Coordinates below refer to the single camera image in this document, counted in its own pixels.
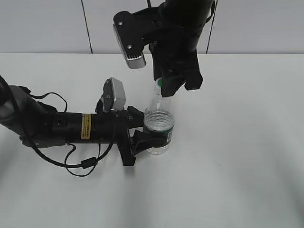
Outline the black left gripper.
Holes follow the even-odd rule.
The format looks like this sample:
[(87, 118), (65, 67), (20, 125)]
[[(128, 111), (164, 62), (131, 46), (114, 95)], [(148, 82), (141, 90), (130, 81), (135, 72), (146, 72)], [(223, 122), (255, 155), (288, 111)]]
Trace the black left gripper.
[(168, 144), (167, 136), (157, 132), (135, 130), (130, 137), (129, 130), (143, 127), (144, 112), (133, 106), (126, 110), (104, 112), (101, 106), (95, 108), (94, 143), (116, 144), (123, 166), (134, 166), (135, 156), (150, 148), (161, 148)]

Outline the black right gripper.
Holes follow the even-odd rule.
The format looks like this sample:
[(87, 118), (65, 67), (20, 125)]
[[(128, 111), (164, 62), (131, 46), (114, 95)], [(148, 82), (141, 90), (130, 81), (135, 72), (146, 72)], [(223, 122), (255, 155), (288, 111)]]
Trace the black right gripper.
[(204, 16), (189, 14), (156, 14), (157, 31), (149, 43), (153, 59), (153, 77), (161, 77), (162, 97), (172, 97), (185, 86), (186, 90), (201, 87), (197, 44), (204, 28)]

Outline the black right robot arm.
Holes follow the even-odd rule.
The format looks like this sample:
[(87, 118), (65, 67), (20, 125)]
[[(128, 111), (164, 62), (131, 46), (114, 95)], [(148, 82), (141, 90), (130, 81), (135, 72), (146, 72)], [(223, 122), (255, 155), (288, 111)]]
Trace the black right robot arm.
[(163, 97), (174, 96), (181, 86), (186, 90), (201, 87), (197, 44), (214, 8), (213, 0), (166, 0), (153, 9), (156, 29), (147, 41), (154, 79), (162, 79)]

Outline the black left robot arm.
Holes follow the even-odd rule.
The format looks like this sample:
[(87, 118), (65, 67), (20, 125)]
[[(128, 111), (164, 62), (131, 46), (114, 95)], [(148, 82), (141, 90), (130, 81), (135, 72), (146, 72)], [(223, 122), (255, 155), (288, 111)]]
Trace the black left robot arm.
[(136, 155), (153, 147), (165, 146), (168, 136), (139, 131), (144, 114), (136, 108), (125, 107), (121, 81), (111, 77), (104, 83), (103, 94), (93, 114), (58, 111), (42, 103), (23, 86), (0, 81), (0, 123), (16, 133), (22, 144), (32, 148), (41, 158), (59, 167), (66, 162), (55, 161), (41, 152), (43, 148), (77, 143), (106, 143), (118, 146), (123, 165), (133, 166)]

